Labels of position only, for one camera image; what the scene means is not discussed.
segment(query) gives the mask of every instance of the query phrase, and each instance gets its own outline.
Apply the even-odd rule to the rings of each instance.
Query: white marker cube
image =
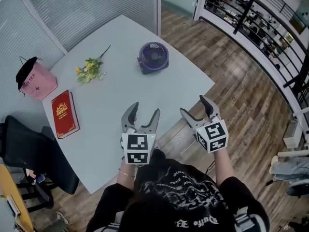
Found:
[[[156,134],[122,133],[126,164],[149,164]]]
[[[227,146],[228,132],[224,120],[197,128],[195,134],[197,136],[197,141],[208,151],[208,153]]]

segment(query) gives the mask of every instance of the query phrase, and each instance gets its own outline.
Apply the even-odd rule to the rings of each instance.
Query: table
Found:
[[[137,56],[147,42],[160,42],[169,50],[169,66],[143,75]],[[76,81],[76,67],[85,59],[103,56],[103,80],[86,85]],[[57,140],[68,162],[90,193],[118,173],[123,151],[120,147],[121,117],[139,102],[138,128],[147,125],[156,108],[161,110],[157,129],[160,138],[181,118],[179,108],[190,109],[200,94],[214,84],[197,66],[168,43],[121,15],[105,24],[68,52],[52,69],[58,87],[43,100],[55,134],[51,100],[66,89],[73,93],[80,130]]]
[[[24,200],[18,191],[18,188],[13,181],[13,178],[9,170],[0,164],[0,188],[6,199],[7,196],[11,196],[16,206],[20,211],[20,222],[27,231],[33,231],[34,227],[30,219],[29,212],[25,206]]]

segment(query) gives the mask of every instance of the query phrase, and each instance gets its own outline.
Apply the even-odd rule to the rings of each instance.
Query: book cover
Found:
[[[66,90],[52,100],[57,138],[64,138],[79,129],[79,125],[74,121],[76,114],[75,108],[71,105],[70,95]]]

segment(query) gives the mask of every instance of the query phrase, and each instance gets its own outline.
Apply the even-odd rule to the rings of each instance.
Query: bag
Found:
[[[21,67],[16,75],[16,82],[20,92],[43,100],[57,87],[57,79],[39,64],[37,59],[37,57],[33,57]]]

